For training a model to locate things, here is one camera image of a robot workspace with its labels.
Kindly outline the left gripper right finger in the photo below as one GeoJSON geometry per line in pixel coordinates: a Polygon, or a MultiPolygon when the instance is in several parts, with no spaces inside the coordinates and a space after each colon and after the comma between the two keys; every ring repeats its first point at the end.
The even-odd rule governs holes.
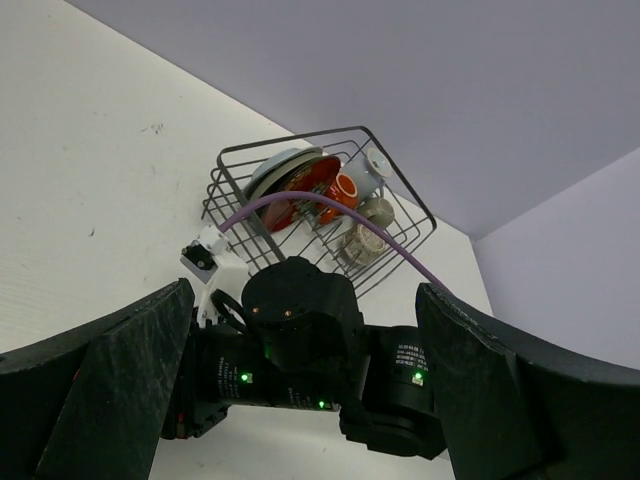
{"type": "Polygon", "coordinates": [[[423,283],[416,317],[458,479],[636,479],[639,372],[423,283]]]}

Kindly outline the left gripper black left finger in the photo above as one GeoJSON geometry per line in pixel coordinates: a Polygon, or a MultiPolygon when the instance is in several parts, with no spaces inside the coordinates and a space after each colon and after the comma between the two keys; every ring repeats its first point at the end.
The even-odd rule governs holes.
{"type": "Polygon", "coordinates": [[[2,478],[148,478],[194,299],[181,278],[2,353],[2,478]]]}

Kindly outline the small brown speckled cup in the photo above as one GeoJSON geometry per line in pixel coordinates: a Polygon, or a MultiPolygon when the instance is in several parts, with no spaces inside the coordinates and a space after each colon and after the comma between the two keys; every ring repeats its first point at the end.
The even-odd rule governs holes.
{"type": "Polygon", "coordinates": [[[343,237],[343,253],[357,265],[370,265],[386,250],[386,243],[366,226],[357,224],[343,237]]]}

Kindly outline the small grey espresso cup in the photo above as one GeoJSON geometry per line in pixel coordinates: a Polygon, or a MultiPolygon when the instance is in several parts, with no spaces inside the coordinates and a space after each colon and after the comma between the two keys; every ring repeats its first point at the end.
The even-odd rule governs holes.
{"type": "Polygon", "coordinates": [[[381,197],[371,197],[365,200],[358,207],[357,212],[382,230],[387,229],[395,220],[393,205],[381,197]]]}

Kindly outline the orange black patterned cup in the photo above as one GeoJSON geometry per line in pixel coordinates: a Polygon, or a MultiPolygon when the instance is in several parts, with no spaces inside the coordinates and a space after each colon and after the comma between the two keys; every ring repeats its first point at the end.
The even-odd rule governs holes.
{"type": "MultiPolygon", "coordinates": [[[[333,183],[325,193],[325,197],[334,200],[345,207],[354,209],[358,205],[357,185],[350,176],[344,173],[338,173],[333,183]]],[[[316,211],[317,222],[320,225],[327,225],[336,217],[341,215],[339,210],[323,203],[316,204],[316,211]]]]}

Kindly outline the light blue ceramic mug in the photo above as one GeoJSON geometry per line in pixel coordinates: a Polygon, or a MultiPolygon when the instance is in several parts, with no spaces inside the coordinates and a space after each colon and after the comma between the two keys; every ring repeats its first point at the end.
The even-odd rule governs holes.
{"type": "Polygon", "coordinates": [[[390,161],[378,148],[370,147],[363,157],[350,160],[342,168],[357,188],[358,201],[370,197],[393,175],[390,161]]]}

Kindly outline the grey stoneware saucer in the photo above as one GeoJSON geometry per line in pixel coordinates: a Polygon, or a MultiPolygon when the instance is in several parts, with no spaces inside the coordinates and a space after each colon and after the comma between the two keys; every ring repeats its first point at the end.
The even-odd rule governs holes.
{"type": "Polygon", "coordinates": [[[257,200],[272,192],[290,174],[321,154],[320,147],[312,146],[304,149],[289,148],[270,157],[252,174],[244,190],[246,199],[257,200]]]}

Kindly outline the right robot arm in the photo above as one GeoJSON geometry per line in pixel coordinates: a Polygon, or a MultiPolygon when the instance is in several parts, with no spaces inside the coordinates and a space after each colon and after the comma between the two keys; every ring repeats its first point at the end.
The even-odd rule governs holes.
{"type": "Polygon", "coordinates": [[[199,437],[234,405],[337,413],[351,442],[433,459],[446,447],[414,326],[368,325],[352,282],[291,257],[252,276],[239,297],[209,294],[193,322],[161,429],[199,437]]]}

